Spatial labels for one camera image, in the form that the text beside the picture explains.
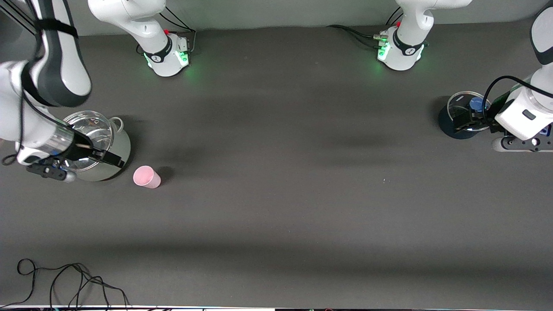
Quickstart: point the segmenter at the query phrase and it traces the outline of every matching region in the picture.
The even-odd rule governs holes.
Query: blue lid
[[[482,98],[475,97],[471,99],[471,102],[469,103],[472,110],[476,110],[477,112],[482,112]]]

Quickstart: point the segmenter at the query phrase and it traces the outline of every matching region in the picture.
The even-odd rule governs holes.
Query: black cable
[[[23,262],[25,261],[28,261],[31,263],[31,265],[33,266],[33,269],[30,271],[30,272],[27,272],[27,273],[23,273],[21,271],[21,265]],[[125,309],[128,310],[128,306],[130,305],[130,302],[128,300],[128,297],[127,295],[125,294],[125,292],[118,288],[118,287],[115,287],[115,286],[111,286],[107,283],[105,283],[102,279],[102,277],[100,276],[92,276],[90,274],[90,272],[88,271],[88,269],[86,268],[85,265],[83,265],[82,263],[69,263],[69,264],[66,264],[66,265],[63,265],[61,267],[58,267],[58,268],[44,268],[44,267],[36,267],[36,264],[34,263],[33,260],[31,259],[28,259],[28,258],[24,258],[24,259],[21,259],[18,263],[17,263],[17,273],[19,273],[20,275],[22,276],[28,276],[29,274],[32,274],[33,275],[33,280],[32,280],[32,283],[31,283],[31,290],[29,292],[29,295],[22,301],[20,302],[14,302],[14,303],[9,303],[9,304],[6,304],[6,305],[3,305],[0,307],[0,309],[3,309],[5,307],[8,307],[10,305],[14,305],[14,304],[21,304],[21,303],[24,303],[26,301],[29,300],[29,298],[31,298],[31,296],[33,295],[34,293],[34,290],[35,290],[35,284],[36,284],[36,275],[37,275],[37,272],[39,270],[47,270],[47,271],[57,271],[57,270],[61,270],[60,272],[57,273],[57,275],[54,277],[54,280],[52,281],[52,284],[50,285],[50,295],[49,295],[49,303],[50,303],[50,309],[53,309],[53,304],[52,304],[52,293],[54,292],[54,286],[55,286],[55,283],[56,281],[58,280],[58,277],[63,273],[65,272],[67,269],[69,268],[73,268],[74,270],[76,270],[78,273],[81,274],[81,283],[79,284],[79,290],[77,291],[77,293],[73,296],[73,298],[71,299],[71,301],[69,301],[69,305],[68,305],[68,308],[70,307],[71,303],[73,302],[74,299],[75,300],[75,310],[78,309],[79,307],[79,295],[81,293],[81,291],[84,289],[84,287],[88,284],[88,283],[93,283],[93,284],[98,284],[100,286],[102,286],[102,291],[103,291],[103,296],[104,296],[104,300],[106,302],[106,306],[110,306],[110,303],[109,303],[109,300],[107,299],[107,294],[106,294],[106,288],[110,288],[110,289],[115,289],[117,291],[120,291],[123,295],[123,300],[124,300],[124,303],[125,303]]]
[[[513,81],[515,81],[515,82],[517,82],[517,83],[519,83],[519,84],[521,84],[521,85],[523,85],[523,86],[525,86],[525,87],[527,87],[527,88],[529,88],[529,89],[531,89],[531,90],[533,90],[533,91],[536,91],[536,92],[538,92],[538,93],[540,93],[540,94],[542,94],[542,95],[545,95],[545,96],[547,96],[547,97],[553,98],[553,94],[551,94],[551,93],[549,93],[549,92],[546,92],[546,91],[544,91],[544,90],[542,90],[542,89],[539,89],[539,88],[537,88],[537,87],[535,87],[535,86],[533,86],[533,85],[527,83],[526,81],[521,80],[521,79],[519,79],[519,78],[517,78],[517,77],[515,77],[515,76],[501,76],[501,77],[499,77],[499,78],[493,80],[493,82],[488,86],[488,89],[486,90],[486,93],[484,94],[484,98],[482,98],[482,118],[484,119],[484,124],[485,124],[485,125],[488,125],[488,126],[489,126],[488,120],[487,120],[487,118],[486,118],[486,101],[488,100],[489,93],[490,93],[490,91],[492,90],[493,86],[494,86],[497,82],[500,82],[501,80],[504,80],[504,79],[513,80]]]
[[[399,11],[399,9],[401,9],[401,7],[398,7],[397,9],[395,9],[394,13],[392,13],[390,15],[390,17],[388,17],[388,20],[386,21],[385,25],[388,25],[388,23],[390,22],[390,20],[392,19],[392,17],[394,17],[394,15]]]
[[[168,8],[167,6],[165,8],[167,9],[167,11],[169,11],[169,13],[171,13],[171,15],[173,15],[179,22],[181,22],[188,30],[190,30],[191,32],[196,32],[194,29],[188,27],[188,25],[185,22],[183,22],[178,16],[176,16],[175,13],[173,13],[170,8]]]
[[[169,23],[171,23],[171,24],[173,24],[173,25],[175,25],[175,26],[177,26],[177,27],[180,27],[180,28],[182,28],[182,29],[186,29],[186,30],[191,31],[191,32],[196,32],[195,30],[193,30],[192,28],[190,28],[190,27],[188,27],[188,26],[182,26],[182,25],[179,25],[179,24],[173,22],[172,20],[170,20],[169,18],[165,17],[165,16],[164,16],[163,14],[161,14],[161,13],[159,13],[159,15],[160,15],[161,17],[163,17],[163,19],[165,19],[166,21],[168,21]]]
[[[25,260],[28,260],[31,263],[31,265],[33,265],[33,270],[31,272],[28,272],[28,273],[21,272],[21,264]],[[28,276],[31,273],[33,274],[33,280],[31,282],[31,291],[29,292],[29,295],[27,296],[27,298],[25,298],[24,300],[21,300],[20,302],[12,302],[12,303],[5,304],[5,305],[1,306],[0,309],[3,309],[5,307],[8,307],[8,306],[14,305],[14,304],[25,303],[27,300],[29,300],[29,298],[31,298],[31,296],[33,295],[33,292],[34,292],[34,287],[35,287],[35,283],[36,283],[36,272],[37,271],[38,271],[38,269],[36,268],[36,265],[34,264],[34,262],[32,260],[28,259],[28,258],[21,259],[17,263],[17,273],[19,273],[19,275]]]
[[[23,99],[25,97],[24,93],[25,91],[21,89],[21,95],[19,96],[19,146],[17,147],[17,151],[15,153],[7,155],[2,158],[3,166],[12,165],[13,163],[15,163],[15,161],[17,160],[17,156],[19,155],[19,152],[21,152],[21,146],[23,144],[23,129],[24,129],[23,127],[23,111],[24,111]]]
[[[396,17],[395,20],[391,23],[391,25],[395,24],[395,22],[397,22],[398,19],[399,19],[400,17],[402,17],[402,16],[403,16],[403,13],[402,13],[400,16]]]
[[[0,6],[0,8],[6,13],[8,14],[9,16],[11,16],[14,21],[16,21],[19,25],[21,25],[21,27],[25,28],[28,32],[31,33],[31,35],[34,35],[33,31],[30,30],[29,28],[27,28],[27,26],[25,24],[23,24],[19,19],[17,19],[12,13],[10,13],[8,10],[6,10],[6,8],[4,8],[3,6]]]
[[[367,38],[367,39],[373,39],[373,36],[372,35],[368,35],[368,34],[364,34],[364,33],[361,33],[361,32],[358,32],[357,30],[351,28],[351,27],[348,27],[348,26],[344,26],[344,25],[328,25],[327,27],[330,27],[330,28],[338,28],[338,29],[343,29],[347,32],[350,32],[350,33],[354,33],[360,37],[364,37],[364,38]]]
[[[366,35],[366,34],[360,33],[360,32],[358,32],[358,31],[355,30],[355,29],[352,29],[352,28],[346,27],[346,26],[342,26],[342,25],[329,25],[329,26],[327,26],[327,27],[343,29],[343,30],[345,30],[348,34],[350,34],[355,40],[357,40],[359,43],[363,44],[364,46],[368,46],[369,48],[375,47],[374,45],[372,45],[372,44],[370,44],[370,43],[367,43],[367,42],[361,40],[361,38],[373,39],[373,36],[371,36],[371,35]]]

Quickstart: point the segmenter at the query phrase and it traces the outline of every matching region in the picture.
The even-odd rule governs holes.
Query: gray wall
[[[35,39],[27,30],[0,12],[0,63],[8,60],[22,60],[33,56]]]
[[[122,30],[99,22],[84,0],[70,0],[71,13],[81,35],[121,34]],[[511,22],[535,14],[547,0],[474,0],[466,8],[435,11],[436,22]],[[318,27],[381,25],[396,9],[393,0],[167,0],[167,6],[190,27],[248,29],[264,27]],[[164,28],[174,26],[158,17]]]

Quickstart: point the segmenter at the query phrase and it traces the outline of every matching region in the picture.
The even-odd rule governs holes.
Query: green led light
[[[388,51],[390,50],[390,44],[386,42],[386,45],[380,48],[380,52],[378,53],[378,59],[381,61],[384,61],[386,59],[386,56],[388,56]]]
[[[175,51],[175,55],[177,56],[177,59],[183,67],[188,65],[188,57],[186,55],[186,52]]]
[[[422,55],[422,50],[424,50],[424,44],[420,48],[419,56],[416,57],[417,60],[420,59],[420,56]]]
[[[144,58],[146,58],[146,61],[148,62],[148,67],[152,68],[152,64],[150,64],[150,60],[146,56],[146,53],[144,53]]]

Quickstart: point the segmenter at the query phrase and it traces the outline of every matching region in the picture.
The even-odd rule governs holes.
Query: pink cup
[[[144,165],[134,171],[133,181],[135,184],[154,189],[161,184],[161,177],[154,171],[153,168]]]

